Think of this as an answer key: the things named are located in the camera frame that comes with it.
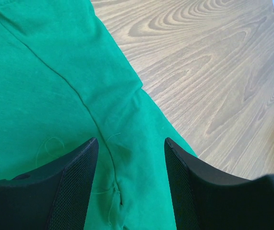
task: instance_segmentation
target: green cloth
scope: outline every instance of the green cloth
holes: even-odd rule
[[[99,156],[85,229],[175,229],[167,121],[89,0],[0,1],[0,179],[91,137]]]

